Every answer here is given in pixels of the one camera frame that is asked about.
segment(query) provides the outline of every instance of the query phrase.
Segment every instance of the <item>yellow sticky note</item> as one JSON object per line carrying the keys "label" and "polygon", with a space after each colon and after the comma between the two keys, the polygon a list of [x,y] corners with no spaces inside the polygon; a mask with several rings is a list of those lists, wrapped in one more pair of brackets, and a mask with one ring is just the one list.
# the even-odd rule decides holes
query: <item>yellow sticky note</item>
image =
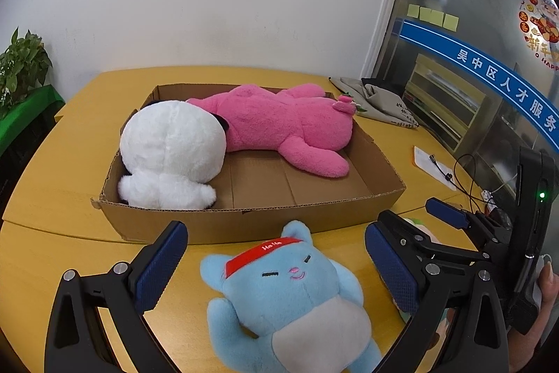
{"label": "yellow sticky note", "polygon": [[438,10],[432,10],[431,19],[429,20],[429,22],[431,24],[435,24],[436,26],[442,26],[443,17],[444,17],[444,12],[439,12]]}
{"label": "yellow sticky note", "polygon": [[453,15],[449,15],[448,13],[444,16],[444,23],[443,23],[443,27],[445,29],[451,30],[453,32],[456,32],[456,29],[458,28],[458,17],[457,16],[453,16]]}
{"label": "yellow sticky note", "polygon": [[407,6],[407,16],[411,16],[412,18],[419,17],[419,6],[415,4],[410,4]]}
{"label": "yellow sticky note", "polygon": [[419,9],[419,19],[421,21],[429,21],[431,19],[431,9],[427,7],[421,7]]}

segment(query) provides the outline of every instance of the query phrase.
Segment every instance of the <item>yellow table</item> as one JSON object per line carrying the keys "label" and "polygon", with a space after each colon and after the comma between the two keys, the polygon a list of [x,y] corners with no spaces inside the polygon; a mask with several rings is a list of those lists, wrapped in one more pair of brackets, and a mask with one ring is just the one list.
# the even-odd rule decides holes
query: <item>yellow table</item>
{"label": "yellow table", "polygon": [[[102,273],[118,261],[130,261],[141,246],[125,243],[99,210],[90,204],[103,185],[118,148],[118,133],[130,112],[157,84],[256,83],[290,87],[315,82],[337,93],[324,77],[300,73],[230,67],[172,67],[103,73],[63,108],[58,124],[35,153],[18,182],[4,214],[0,232],[0,327],[32,373],[43,371],[46,329],[62,273]],[[357,118],[377,142],[407,185],[393,210],[419,218],[441,242],[471,248],[468,239],[429,216],[423,206],[431,196],[469,207],[465,195],[450,190],[412,164],[417,145],[452,167],[451,155],[423,129],[407,130]],[[460,168],[464,185],[471,180]],[[328,257],[356,274],[363,286],[365,309],[374,338],[386,352],[403,323],[363,245],[366,225],[313,235]],[[146,320],[183,372],[225,372],[214,356],[206,325],[206,307],[218,294],[199,277],[199,262],[212,253],[236,254],[254,245],[189,246],[155,310]],[[102,313],[108,336],[125,371],[135,368],[122,347],[107,312]],[[419,371],[427,371],[431,351]]]}

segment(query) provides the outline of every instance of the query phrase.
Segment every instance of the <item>metal bolt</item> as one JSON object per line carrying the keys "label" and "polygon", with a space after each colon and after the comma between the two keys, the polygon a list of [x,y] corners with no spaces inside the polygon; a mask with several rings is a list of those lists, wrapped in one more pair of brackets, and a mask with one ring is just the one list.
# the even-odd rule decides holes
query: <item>metal bolt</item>
{"label": "metal bolt", "polygon": [[114,273],[117,273],[118,275],[125,273],[128,270],[128,264],[126,263],[118,263],[115,264],[115,266],[112,268]]}
{"label": "metal bolt", "polygon": [[489,281],[491,280],[491,275],[489,274],[488,271],[486,270],[481,270],[477,273],[479,275],[479,277],[483,280],[483,281]]}
{"label": "metal bolt", "polygon": [[70,269],[69,271],[66,271],[64,273],[64,275],[62,275],[62,277],[66,280],[66,281],[70,281],[72,278],[75,277],[75,271],[73,271],[72,269]]}
{"label": "metal bolt", "polygon": [[425,266],[425,270],[429,275],[438,275],[441,269],[437,264],[429,263]]}

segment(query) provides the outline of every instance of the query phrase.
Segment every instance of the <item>blue stripe banner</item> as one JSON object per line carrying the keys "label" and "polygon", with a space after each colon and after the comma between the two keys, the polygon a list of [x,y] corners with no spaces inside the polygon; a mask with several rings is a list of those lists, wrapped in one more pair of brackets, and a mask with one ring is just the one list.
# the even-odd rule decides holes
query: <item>blue stripe banner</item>
{"label": "blue stripe banner", "polygon": [[534,86],[491,56],[438,32],[404,20],[400,37],[429,50],[485,83],[526,117],[559,152],[559,112]]}

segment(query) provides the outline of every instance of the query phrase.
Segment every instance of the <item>pink plush head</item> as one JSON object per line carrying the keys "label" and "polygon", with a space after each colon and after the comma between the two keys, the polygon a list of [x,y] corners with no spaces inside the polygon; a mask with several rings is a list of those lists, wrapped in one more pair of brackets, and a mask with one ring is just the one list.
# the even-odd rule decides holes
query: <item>pink plush head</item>
{"label": "pink plush head", "polygon": [[299,110],[305,142],[314,148],[338,151],[351,139],[356,107],[351,97],[305,99],[307,109]]}

